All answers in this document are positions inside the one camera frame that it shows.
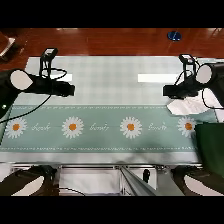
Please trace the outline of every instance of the dark green cloth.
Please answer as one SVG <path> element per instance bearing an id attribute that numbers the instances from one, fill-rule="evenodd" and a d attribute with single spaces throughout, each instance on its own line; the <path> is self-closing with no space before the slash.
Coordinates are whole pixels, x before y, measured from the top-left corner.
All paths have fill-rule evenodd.
<path id="1" fill-rule="evenodd" d="M 198 124 L 195 131 L 203 167 L 224 177 L 224 123 Z"/>

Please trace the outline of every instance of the blue round object on floor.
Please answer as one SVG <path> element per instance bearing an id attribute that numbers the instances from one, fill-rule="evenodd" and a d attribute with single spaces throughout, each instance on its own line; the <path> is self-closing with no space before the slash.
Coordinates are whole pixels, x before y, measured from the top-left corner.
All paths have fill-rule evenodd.
<path id="1" fill-rule="evenodd" d="M 167 37 L 170 39 L 170 40 L 173 40 L 173 41 L 179 41 L 181 40 L 181 34 L 179 32 L 176 32 L 176 31 L 172 31 L 172 32 L 169 32 L 167 34 Z"/>

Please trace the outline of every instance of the daisy print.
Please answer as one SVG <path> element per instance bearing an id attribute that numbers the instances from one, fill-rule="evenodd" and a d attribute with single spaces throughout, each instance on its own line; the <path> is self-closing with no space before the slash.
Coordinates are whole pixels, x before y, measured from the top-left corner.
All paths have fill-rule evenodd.
<path id="1" fill-rule="evenodd" d="M 183 117 L 178 121 L 178 130 L 182 132 L 187 138 L 191 138 L 191 133 L 194 132 L 196 122 L 193 118 L 190 117 Z"/>
<path id="2" fill-rule="evenodd" d="M 23 118 L 16 118 L 8 122 L 5 132 L 8 138 L 17 138 L 27 129 L 27 122 Z"/>
<path id="3" fill-rule="evenodd" d="M 82 134 L 83 127 L 84 125 L 81 119 L 78 117 L 69 117 L 65 122 L 63 122 L 63 135 L 65 135 L 66 138 L 75 138 Z"/>
<path id="4" fill-rule="evenodd" d="M 123 135 L 125 135 L 126 138 L 130 139 L 139 136 L 142 131 L 142 125 L 140 121 L 134 117 L 126 117 L 125 119 L 123 119 L 120 127 L 120 131 L 123 132 Z"/>

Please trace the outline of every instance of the reddish-brown floor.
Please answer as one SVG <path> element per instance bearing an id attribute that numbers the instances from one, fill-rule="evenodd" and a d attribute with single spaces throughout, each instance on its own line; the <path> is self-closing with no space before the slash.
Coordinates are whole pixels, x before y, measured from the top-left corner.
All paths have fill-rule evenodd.
<path id="1" fill-rule="evenodd" d="M 182 40 L 170 41 L 169 31 L 179 31 Z M 40 56 L 47 47 L 58 55 L 172 55 L 224 58 L 221 28 L 17 28 L 1 29 L 16 37 L 20 48 L 0 70 L 25 68 L 28 57 Z"/>

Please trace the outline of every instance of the white circular joint cover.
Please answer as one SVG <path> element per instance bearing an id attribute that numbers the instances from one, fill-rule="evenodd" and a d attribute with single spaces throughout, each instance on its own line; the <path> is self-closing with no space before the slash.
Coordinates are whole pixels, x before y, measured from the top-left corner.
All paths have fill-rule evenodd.
<path id="1" fill-rule="evenodd" d="M 26 74 L 26 72 L 24 72 L 22 70 L 13 71 L 10 76 L 10 80 L 11 80 L 12 85 L 15 88 L 20 89 L 20 90 L 27 89 L 33 83 L 33 81 Z"/>
<path id="2" fill-rule="evenodd" d="M 196 80 L 202 84 L 208 83 L 212 77 L 212 69 L 208 65 L 202 65 L 197 73 Z"/>

